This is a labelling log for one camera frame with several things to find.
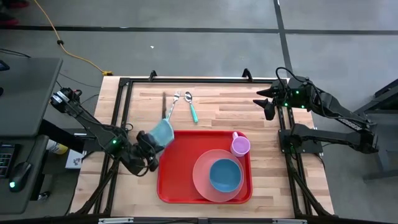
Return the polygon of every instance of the fork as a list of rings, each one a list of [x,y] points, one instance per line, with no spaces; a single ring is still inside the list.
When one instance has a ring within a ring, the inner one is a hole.
[[[180,98],[180,94],[181,94],[181,90],[177,90],[174,93],[174,101],[173,101],[172,107],[170,108],[169,115],[167,115],[167,118],[166,118],[167,121],[170,119],[170,117],[173,113],[175,102],[177,102],[177,100]]]

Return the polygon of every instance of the red tray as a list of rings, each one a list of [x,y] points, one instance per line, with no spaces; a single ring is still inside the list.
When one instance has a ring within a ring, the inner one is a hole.
[[[165,149],[159,161],[157,194],[167,203],[216,203],[203,198],[196,190],[192,171],[197,159],[206,151],[230,151],[233,131],[174,131],[174,141]],[[238,195],[226,203],[244,203],[251,198],[252,181],[250,154],[240,157],[244,183]]]

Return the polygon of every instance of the wooden tabletop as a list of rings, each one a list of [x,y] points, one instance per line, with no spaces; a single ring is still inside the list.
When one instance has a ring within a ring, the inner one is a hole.
[[[105,77],[99,94],[95,117],[110,124],[120,77]],[[280,153],[277,131],[278,119],[266,121],[262,108],[253,99],[261,99],[256,92],[269,88],[267,84],[209,84],[209,83],[135,83],[127,122],[134,125],[129,140],[135,142],[140,130],[150,131],[160,121],[162,92],[167,94],[167,109],[176,90],[189,91],[199,122],[194,124],[190,107],[183,98],[175,105],[170,123],[175,130],[237,130],[251,142],[253,194],[240,205],[171,204],[158,198],[157,171],[136,177],[120,165],[112,216],[129,217],[224,217],[224,218],[290,218],[292,199],[285,157]],[[118,125],[121,122],[126,90],[123,93]],[[296,123],[313,127],[311,113],[294,109]],[[307,184],[314,196],[333,213],[325,171],[319,158],[303,154]],[[83,162],[71,212],[81,208],[98,185],[103,153],[96,152]],[[104,191],[106,203],[108,188]],[[298,191],[303,209],[302,194]]]

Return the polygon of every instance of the concrete floor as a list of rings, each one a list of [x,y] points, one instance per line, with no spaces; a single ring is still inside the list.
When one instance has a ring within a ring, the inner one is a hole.
[[[39,0],[56,26],[277,29],[273,0]],[[89,58],[115,75],[238,77],[244,68],[255,77],[274,77],[290,55],[296,75],[310,77],[343,106],[355,110],[371,95],[398,78],[398,30],[395,0],[279,0],[285,29],[376,30],[367,35],[287,34],[282,51],[278,33],[223,32],[83,32],[62,31],[65,47]],[[37,6],[11,11],[25,26],[47,26]],[[0,30],[0,47],[33,57],[61,57],[62,73],[100,86],[99,71],[60,50],[52,31]],[[83,100],[97,94],[64,77],[63,86],[83,90]],[[96,100],[85,103],[90,112]],[[62,128],[77,128],[74,120],[48,108],[45,117]],[[314,115],[318,129],[339,131],[336,121]],[[389,116],[395,121],[396,116]],[[374,155],[344,146],[325,149],[326,176],[335,213],[345,218],[397,222],[398,179],[365,183],[362,176],[377,171]],[[63,215],[67,200],[48,215]]]

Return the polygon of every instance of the purple cup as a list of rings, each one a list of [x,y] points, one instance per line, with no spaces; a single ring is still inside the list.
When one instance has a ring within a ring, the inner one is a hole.
[[[231,152],[236,157],[242,157],[250,150],[250,141],[243,137],[238,136],[237,132],[232,134]]]

